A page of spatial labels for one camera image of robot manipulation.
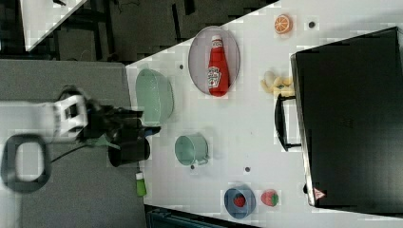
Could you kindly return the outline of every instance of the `green mug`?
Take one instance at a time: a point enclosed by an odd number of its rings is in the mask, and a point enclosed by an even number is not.
[[[175,142],[175,155],[183,165],[208,163],[207,141],[201,134],[180,136]]]

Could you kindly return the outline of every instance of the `mug handle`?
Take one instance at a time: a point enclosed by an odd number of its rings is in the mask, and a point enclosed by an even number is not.
[[[198,165],[203,165],[203,164],[207,164],[208,163],[208,159],[207,158],[202,158],[201,161],[198,161]]]

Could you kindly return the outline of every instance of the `small bowl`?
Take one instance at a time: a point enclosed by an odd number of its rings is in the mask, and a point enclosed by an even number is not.
[[[144,109],[144,125],[161,125],[173,112],[172,86],[158,71],[148,68],[140,71],[136,80],[136,97],[138,106]]]
[[[238,207],[234,199],[242,195],[245,197],[245,204]],[[244,219],[249,216],[256,208],[256,199],[252,190],[246,185],[230,188],[225,192],[224,204],[228,213],[235,219]]]

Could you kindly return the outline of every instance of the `briefcase handle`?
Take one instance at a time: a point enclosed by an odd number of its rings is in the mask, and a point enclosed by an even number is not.
[[[281,96],[281,94],[279,94],[277,102],[276,102],[275,126],[276,126],[276,131],[278,133],[279,142],[281,143],[281,145],[285,149],[285,151],[288,151],[288,149],[291,147],[301,146],[300,143],[296,143],[296,144],[288,143],[287,130],[286,130],[287,126],[285,123],[285,115],[284,115],[284,106],[282,105],[283,102],[288,101],[288,100],[294,100],[295,98],[296,98],[296,96],[283,97],[283,96]]]

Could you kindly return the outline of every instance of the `black case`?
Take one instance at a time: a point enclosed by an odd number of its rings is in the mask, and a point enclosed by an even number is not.
[[[398,35],[388,28],[291,57],[307,194],[315,207],[402,216]]]

